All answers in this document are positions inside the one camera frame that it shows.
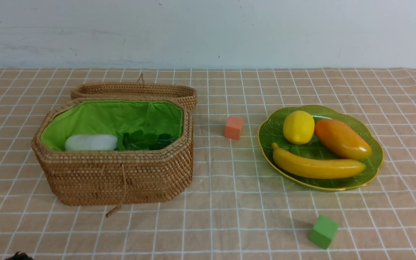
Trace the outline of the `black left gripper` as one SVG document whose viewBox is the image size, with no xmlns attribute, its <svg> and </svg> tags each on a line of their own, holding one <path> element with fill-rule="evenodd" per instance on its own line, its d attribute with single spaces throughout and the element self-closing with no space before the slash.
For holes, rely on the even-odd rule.
<svg viewBox="0 0 416 260">
<path fill-rule="evenodd" d="M 27 253 L 16 252 L 13 256 L 6 258 L 5 260 L 33 260 Z"/>
</svg>

